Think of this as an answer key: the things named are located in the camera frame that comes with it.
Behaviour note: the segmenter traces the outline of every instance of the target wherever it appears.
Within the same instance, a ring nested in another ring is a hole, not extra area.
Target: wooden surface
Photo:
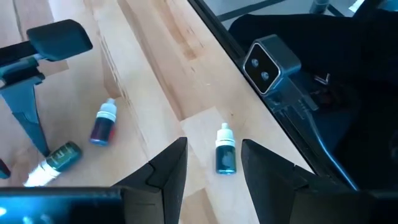
[[[180,222],[258,223],[240,160],[251,138],[310,170],[187,0],[5,0],[0,47],[25,40],[25,30],[74,19],[94,45],[62,62],[40,64],[36,86],[47,142],[72,140],[83,159],[51,186],[110,186],[179,136],[188,137],[188,173]],[[110,147],[88,137],[100,105],[116,99]],[[0,157],[20,186],[43,158],[0,100]],[[238,173],[215,173],[216,131],[228,122],[237,142]]]

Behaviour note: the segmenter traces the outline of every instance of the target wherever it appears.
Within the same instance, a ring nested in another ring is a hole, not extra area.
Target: blue liquid
[[[216,172],[224,175],[236,173],[235,148],[233,146],[218,146],[216,148]]]

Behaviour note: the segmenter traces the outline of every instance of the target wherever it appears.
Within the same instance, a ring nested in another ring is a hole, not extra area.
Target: black plastic part
[[[368,21],[384,1],[385,0],[365,0],[355,12],[353,18],[362,22]]]
[[[396,223],[397,192],[357,192],[316,176],[252,140],[242,142],[246,183],[260,223]]]
[[[124,222],[122,189],[0,188],[1,223],[115,223]]]
[[[7,165],[2,159],[0,159],[0,178],[7,179],[11,175],[11,171],[8,169]]]
[[[84,28],[71,19],[26,32],[36,51],[49,61],[63,60],[93,48]]]
[[[187,176],[187,159],[187,138],[179,138],[135,173],[116,185],[145,190],[153,194],[162,192],[163,201],[161,203],[164,206],[164,223],[177,224]],[[154,214],[144,212],[140,214],[141,220],[151,220],[154,216]]]
[[[34,54],[37,54],[37,51],[29,41],[0,48],[0,67]]]
[[[29,74],[31,77],[25,79],[22,76],[20,77],[21,80],[6,80],[7,85],[0,88],[0,94],[39,152],[47,157],[50,150],[37,114],[34,90],[34,86],[40,84],[45,77],[37,68],[21,70],[18,73]],[[11,77],[15,78],[18,75],[12,73]]]

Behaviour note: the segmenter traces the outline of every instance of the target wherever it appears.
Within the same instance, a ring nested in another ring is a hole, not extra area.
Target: black cloth
[[[330,73],[358,90],[362,107],[335,156],[362,189],[398,189],[398,12],[370,19],[324,15],[245,15],[229,29],[247,52],[277,34],[302,68]]]

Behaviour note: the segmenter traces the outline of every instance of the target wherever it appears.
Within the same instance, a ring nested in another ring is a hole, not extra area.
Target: light wood
[[[310,170],[187,0],[38,1],[46,7],[18,2],[25,4],[6,0],[0,9],[0,47],[22,41],[21,27],[51,19],[76,20],[94,45],[49,65],[57,72],[46,73],[36,87],[50,149],[72,140],[84,151],[51,186],[113,185],[187,136],[181,223],[258,223],[240,162],[242,139]],[[37,9],[47,10],[41,13],[47,17],[34,21]],[[109,97],[118,106],[115,137],[110,147],[92,146],[95,114]],[[0,111],[0,156],[12,167],[12,177],[0,186],[21,185],[43,157],[3,99]],[[238,158],[238,173],[227,177],[215,174],[216,131],[225,121],[234,131]]]

